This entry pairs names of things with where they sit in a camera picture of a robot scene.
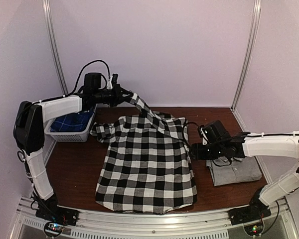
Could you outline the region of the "black white plaid shirt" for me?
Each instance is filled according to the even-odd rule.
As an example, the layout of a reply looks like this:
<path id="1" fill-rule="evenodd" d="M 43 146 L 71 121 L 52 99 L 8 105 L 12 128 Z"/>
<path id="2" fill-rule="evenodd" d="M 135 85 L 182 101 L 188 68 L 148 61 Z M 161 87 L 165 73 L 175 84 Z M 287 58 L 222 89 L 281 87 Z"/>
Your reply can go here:
<path id="1" fill-rule="evenodd" d="M 193 205 L 197 189 L 187 119 L 154 112 L 137 94 L 139 114 L 95 123 L 91 136 L 108 146 L 95 201 L 114 211 L 165 214 Z"/>

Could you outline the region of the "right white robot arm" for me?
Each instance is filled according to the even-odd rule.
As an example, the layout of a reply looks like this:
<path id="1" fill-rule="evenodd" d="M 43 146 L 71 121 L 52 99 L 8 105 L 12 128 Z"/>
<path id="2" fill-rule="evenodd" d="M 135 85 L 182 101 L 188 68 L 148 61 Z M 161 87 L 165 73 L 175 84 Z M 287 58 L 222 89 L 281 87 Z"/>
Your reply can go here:
<path id="1" fill-rule="evenodd" d="M 259 189 L 246 208 L 249 219 L 257 219 L 274 201 L 299 188 L 299 131 L 290 133 L 241 132 L 231 136 L 222 124 L 215 122 L 200 131 L 202 142 L 190 146 L 198 160 L 215 160 L 255 156 L 290 157 L 298 163 L 275 181 Z"/>

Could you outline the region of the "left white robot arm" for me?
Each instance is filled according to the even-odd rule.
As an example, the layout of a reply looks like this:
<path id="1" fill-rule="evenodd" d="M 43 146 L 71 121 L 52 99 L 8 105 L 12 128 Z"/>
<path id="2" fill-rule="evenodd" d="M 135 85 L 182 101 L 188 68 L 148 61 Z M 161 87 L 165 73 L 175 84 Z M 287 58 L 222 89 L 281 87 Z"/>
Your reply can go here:
<path id="1" fill-rule="evenodd" d="M 19 153 L 23 156 L 28 179 L 39 202 L 39 208 L 51 221 L 62 216 L 57 197 L 49 182 L 43 161 L 45 141 L 44 124 L 54 118 L 85 111 L 96 104 L 115 107 L 128 102 L 131 91 L 115 85 L 111 89 L 93 90 L 86 94 L 73 93 L 38 102 L 23 101 L 19 105 L 13 128 L 13 137 Z"/>

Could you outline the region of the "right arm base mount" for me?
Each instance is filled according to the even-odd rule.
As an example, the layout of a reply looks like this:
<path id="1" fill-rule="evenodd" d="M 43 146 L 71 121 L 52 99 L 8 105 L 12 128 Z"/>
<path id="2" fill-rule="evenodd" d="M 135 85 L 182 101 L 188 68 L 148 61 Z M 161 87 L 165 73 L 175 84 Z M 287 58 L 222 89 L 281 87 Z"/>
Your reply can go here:
<path id="1" fill-rule="evenodd" d="M 269 217 L 271 211 L 268 206 L 253 204 L 241 208 L 230 209 L 228 214 L 231 224 L 238 225 Z"/>

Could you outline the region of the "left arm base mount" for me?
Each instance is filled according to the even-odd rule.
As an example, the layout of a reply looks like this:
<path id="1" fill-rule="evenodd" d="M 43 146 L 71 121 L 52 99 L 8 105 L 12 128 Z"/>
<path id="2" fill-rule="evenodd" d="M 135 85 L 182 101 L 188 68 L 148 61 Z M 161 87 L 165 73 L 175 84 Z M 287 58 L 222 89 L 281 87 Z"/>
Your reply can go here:
<path id="1" fill-rule="evenodd" d="M 38 218 L 45 219 L 48 221 L 56 222 L 65 226 L 76 226 L 79 211 L 74 209 L 68 209 L 63 207 L 57 207 L 56 211 L 53 212 L 49 209 L 39 207 L 36 210 L 35 215 Z"/>

